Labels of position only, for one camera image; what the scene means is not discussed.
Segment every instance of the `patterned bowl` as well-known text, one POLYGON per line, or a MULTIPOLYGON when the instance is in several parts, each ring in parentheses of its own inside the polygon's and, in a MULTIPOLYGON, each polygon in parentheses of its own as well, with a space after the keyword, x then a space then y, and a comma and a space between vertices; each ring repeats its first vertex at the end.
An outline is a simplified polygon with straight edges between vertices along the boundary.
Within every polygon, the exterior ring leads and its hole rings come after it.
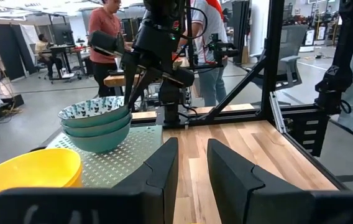
POLYGON ((59 112, 58 117, 68 127, 87 128, 116 121, 128 112, 123 96, 107 96, 68 106, 59 112))
POLYGON ((71 128, 64 125, 63 122, 61 122, 61 125, 63 127, 63 132, 68 133, 70 136, 94 137, 94 136, 100 136, 103 134, 109 134, 113 131, 117 131, 118 129, 121 129, 122 127, 127 125, 128 122, 131 121, 131 118, 132 118, 132 114, 128 113, 125 117, 120 118, 117 121, 113 121, 104 125, 87 127, 87 128, 71 128))
POLYGON ((79 149, 87 152, 108 152, 115 149, 121 142, 125 140, 131 126, 131 119, 128 124, 109 134, 103 134, 95 137, 74 137, 64 132, 70 141, 79 149))

